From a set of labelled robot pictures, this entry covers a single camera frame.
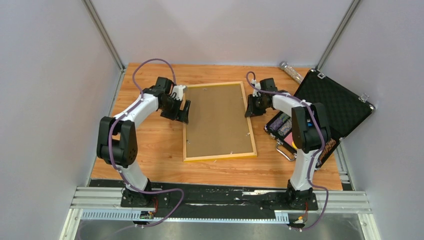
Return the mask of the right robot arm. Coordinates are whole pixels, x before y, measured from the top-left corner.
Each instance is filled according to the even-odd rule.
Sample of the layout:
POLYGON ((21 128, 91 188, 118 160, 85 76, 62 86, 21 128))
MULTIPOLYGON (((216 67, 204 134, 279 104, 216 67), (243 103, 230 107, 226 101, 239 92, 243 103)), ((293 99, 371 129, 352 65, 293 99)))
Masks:
POLYGON ((309 103, 287 92, 277 91, 272 78, 247 83, 254 89, 248 95, 245 116, 256 117, 268 108, 279 110, 291 119, 292 140, 297 149, 295 168, 281 194, 281 202, 290 210, 317 210, 312 179, 319 156, 331 138, 326 110, 321 103, 309 103))

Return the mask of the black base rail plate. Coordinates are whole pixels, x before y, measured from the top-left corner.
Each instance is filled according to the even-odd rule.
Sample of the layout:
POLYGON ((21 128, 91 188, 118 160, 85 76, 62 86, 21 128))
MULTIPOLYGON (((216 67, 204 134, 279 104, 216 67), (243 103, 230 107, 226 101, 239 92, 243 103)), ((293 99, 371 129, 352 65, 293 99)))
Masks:
POLYGON ((301 196, 284 188, 152 182, 148 194, 130 193, 121 180, 95 179, 78 187, 71 206, 87 220, 311 224, 367 209, 362 193, 314 190, 301 196))

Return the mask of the black aluminium chip case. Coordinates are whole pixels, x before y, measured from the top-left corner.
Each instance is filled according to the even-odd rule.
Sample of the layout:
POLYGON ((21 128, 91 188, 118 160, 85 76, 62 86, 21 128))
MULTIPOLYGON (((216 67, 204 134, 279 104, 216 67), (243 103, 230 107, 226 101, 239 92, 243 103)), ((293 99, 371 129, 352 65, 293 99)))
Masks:
MULTIPOLYGON (((322 103, 326 109, 331 140, 319 156, 317 169, 324 165, 340 141, 353 132, 375 110, 370 102, 315 69, 308 71, 294 96, 311 103, 322 103)), ((286 159, 289 161, 296 159, 297 150, 292 145, 291 139, 291 119, 286 113, 278 112, 264 126, 264 131, 277 141, 277 146, 282 146, 293 154, 293 157, 284 154, 286 159)))

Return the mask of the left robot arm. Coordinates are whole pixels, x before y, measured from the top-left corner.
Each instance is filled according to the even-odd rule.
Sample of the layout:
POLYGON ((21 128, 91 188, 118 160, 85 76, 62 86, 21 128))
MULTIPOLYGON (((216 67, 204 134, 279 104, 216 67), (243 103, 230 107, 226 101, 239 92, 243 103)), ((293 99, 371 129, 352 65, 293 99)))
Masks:
POLYGON ((161 111, 163 118, 188 124, 191 102, 183 99, 187 89, 185 85, 158 77, 155 85, 143 89, 125 110, 100 120, 96 155, 111 165, 124 181, 124 205, 146 207, 152 203, 153 196, 159 194, 152 191, 150 180, 136 161, 137 128, 156 111, 161 111))

